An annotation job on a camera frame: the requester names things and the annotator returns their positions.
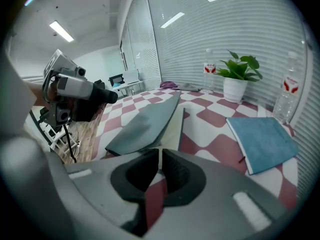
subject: wooden surface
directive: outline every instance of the wooden surface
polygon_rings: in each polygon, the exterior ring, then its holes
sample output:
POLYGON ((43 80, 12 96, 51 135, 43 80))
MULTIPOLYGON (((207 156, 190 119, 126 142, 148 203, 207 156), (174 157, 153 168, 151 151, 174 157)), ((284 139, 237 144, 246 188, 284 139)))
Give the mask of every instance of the wooden surface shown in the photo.
MULTIPOLYGON (((76 142, 80 141, 79 154, 75 157, 78 163, 91 161, 94 141, 102 115, 103 113, 100 113, 96 119, 91 122, 72 122, 70 124, 69 129, 72 137, 76 142)), ((63 150, 69 150, 68 143, 63 146, 63 150)), ((78 148, 73 148, 72 151, 76 155, 78 153, 78 148)), ((68 155, 65 155, 58 149, 56 149, 55 152, 59 154, 65 164, 74 163, 74 160, 70 157, 69 151, 66 152, 68 155)))

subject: table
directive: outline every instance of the table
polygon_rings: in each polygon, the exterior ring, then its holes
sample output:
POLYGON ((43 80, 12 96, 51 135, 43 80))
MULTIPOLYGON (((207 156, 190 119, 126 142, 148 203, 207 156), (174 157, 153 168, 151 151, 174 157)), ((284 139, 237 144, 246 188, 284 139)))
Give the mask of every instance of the table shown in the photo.
POLYGON ((140 84, 141 83, 143 83, 144 81, 138 81, 138 82, 132 82, 132 83, 123 83, 123 84, 121 84, 121 85, 119 85, 119 86, 117 86, 117 87, 113 87, 112 88, 112 91, 114 92, 114 91, 119 91, 119 90, 121 90, 121 89, 126 89, 126 88, 129 88, 129 87, 132 87, 132 86, 135 86, 135 85, 139 85, 139 87, 140 87, 140 91, 141 91, 141 86, 140 86, 140 84))
MULTIPOLYGON (((101 117, 93 144, 92 159, 112 158, 105 150, 106 145, 121 129, 146 105, 165 101, 176 90, 156 89, 126 97, 115 104, 108 104, 101 117)), ((296 158, 272 169, 249 175, 247 165, 239 163, 243 154, 231 132, 226 117, 256 117, 258 107, 243 101, 231 103, 223 99, 223 94, 204 94, 201 92, 181 91, 178 106, 185 108, 183 130, 179 151, 204 159, 220 162, 239 170, 256 183, 271 192, 289 209, 296 206, 298 185, 298 163, 296 158)), ((286 130, 293 136, 293 129, 286 130)), ((166 194, 166 181, 157 174, 146 191, 147 224, 150 227, 162 212, 161 193, 166 194)))

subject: blue notebook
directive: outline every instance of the blue notebook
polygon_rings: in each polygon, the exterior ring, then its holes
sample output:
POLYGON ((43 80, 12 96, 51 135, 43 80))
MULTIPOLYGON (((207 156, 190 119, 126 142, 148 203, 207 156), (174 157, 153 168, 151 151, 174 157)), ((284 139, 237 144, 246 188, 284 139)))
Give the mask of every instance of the blue notebook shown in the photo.
POLYGON ((297 144, 273 117, 230 117, 226 121, 245 156, 250 175, 282 164, 299 152, 297 144))

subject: gray cloth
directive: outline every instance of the gray cloth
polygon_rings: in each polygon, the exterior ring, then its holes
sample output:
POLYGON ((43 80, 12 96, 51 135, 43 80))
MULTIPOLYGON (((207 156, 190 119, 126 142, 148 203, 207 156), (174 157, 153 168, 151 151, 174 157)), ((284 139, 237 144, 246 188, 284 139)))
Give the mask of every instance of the gray cloth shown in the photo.
POLYGON ((180 98, 176 93, 162 103, 149 104, 141 110, 105 147, 107 151, 126 155, 153 144, 163 133, 180 98))
POLYGON ((171 89, 181 90, 181 91, 189 91, 189 92, 199 92, 202 88, 194 87, 190 83, 184 83, 184 84, 179 85, 178 87, 174 87, 171 89))

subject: water bottle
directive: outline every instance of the water bottle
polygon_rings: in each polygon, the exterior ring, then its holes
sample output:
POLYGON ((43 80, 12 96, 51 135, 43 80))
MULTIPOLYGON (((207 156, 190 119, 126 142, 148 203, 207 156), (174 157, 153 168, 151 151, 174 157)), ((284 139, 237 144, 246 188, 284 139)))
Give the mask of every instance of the water bottle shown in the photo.
POLYGON ((287 123, 292 117, 299 99, 299 82, 301 71, 298 69, 298 55, 288 52, 288 69, 283 76, 281 93, 276 100, 273 117, 281 123, 287 123))
POLYGON ((216 72, 216 63, 211 49, 205 50, 205 60, 203 63, 203 84, 204 93, 212 93, 214 91, 214 73, 216 72))

